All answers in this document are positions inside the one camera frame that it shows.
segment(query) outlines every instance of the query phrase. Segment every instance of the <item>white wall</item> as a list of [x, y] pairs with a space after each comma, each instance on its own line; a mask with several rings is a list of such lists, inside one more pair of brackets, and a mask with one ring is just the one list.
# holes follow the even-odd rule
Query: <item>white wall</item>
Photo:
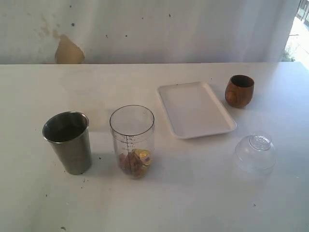
[[0, 63], [54, 63], [60, 34], [86, 63], [277, 61], [298, 2], [1, 0]]

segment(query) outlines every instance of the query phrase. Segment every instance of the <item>table surface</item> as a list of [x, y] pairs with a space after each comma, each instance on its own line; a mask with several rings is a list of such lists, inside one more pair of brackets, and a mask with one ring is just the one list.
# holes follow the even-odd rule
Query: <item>table surface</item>
[[[244, 109], [224, 100], [235, 74], [255, 80]], [[300, 63], [2, 65], [0, 77], [1, 231], [309, 231], [309, 73]], [[156, 88], [195, 81], [209, 83], [236, 130], [172, 136]], [[155, 115], [154, 162], [141, 180], [117, 167], [109, 132], [110, 114], [127, 104]], [[93, 119], [93, 165], [73, 176], [41, 130], [83, 108]], [[271, 175], [251, 179], [232, 155], [256, 130], [272, 135], [278, 159]]]

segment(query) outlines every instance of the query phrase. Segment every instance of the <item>white tray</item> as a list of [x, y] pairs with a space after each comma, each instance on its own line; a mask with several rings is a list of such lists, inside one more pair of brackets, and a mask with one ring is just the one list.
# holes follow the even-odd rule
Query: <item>white tray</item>
[[227, 133], [237, 127], [207, 83], [161, 86], [157, 92], [177, 138]]

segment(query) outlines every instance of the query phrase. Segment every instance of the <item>metal tumbler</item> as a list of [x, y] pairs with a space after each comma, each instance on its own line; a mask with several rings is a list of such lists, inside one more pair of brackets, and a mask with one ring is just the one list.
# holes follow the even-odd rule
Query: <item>metal tumbler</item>
[[73, 111], [58, 114], [43, 126], [44, 139], [50, 143], [70, 174], [82, 174], [91, 166], [88, 127], [88, 118]]

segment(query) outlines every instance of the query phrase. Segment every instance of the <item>wooden cup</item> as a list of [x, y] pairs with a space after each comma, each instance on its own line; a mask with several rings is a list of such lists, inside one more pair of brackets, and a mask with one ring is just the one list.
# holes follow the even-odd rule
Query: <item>wooden cup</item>
[[248, 76], [232, 76], [225, 90], [225, 100], [230, 106], [242, 108], [253, 96], [254, 80]]

